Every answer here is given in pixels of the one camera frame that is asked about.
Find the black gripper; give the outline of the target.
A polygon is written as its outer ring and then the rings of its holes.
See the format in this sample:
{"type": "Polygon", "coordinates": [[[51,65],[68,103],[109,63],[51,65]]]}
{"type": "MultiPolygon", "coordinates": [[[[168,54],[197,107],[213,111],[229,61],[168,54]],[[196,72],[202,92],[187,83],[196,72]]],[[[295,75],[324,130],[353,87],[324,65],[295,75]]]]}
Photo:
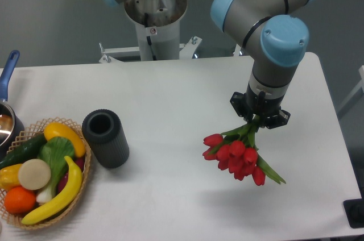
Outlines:
{"type": "Polygon", "coordinates": [[[237,113],[247,123],[255,121],[267,129],[287,125],[291,114],[281,108],[285,96],[285,87],[270,88],[260,83],[248,84],[246,93],[234,92],[230,103],[237,113]]]}

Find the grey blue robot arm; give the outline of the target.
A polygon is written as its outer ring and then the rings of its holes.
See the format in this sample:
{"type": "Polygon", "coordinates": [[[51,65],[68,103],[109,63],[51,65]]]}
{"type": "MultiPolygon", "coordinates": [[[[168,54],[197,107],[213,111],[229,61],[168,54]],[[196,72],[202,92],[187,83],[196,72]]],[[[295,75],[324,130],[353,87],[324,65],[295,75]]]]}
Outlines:
{"type": "MultiPolygon", "coordinates": [[[[179,22],[187,0],[104,0],[122,4],[137,31],[140,58],[169,60],[180,57],[179,22]]],[[[242,50],[254,59],[245,93],[230,102],[247,122],[277,128],[290,114],[281,102],[309,42],[304,22],[292,12],[313,0],[214,0],[210,17],[242,50]]]]}

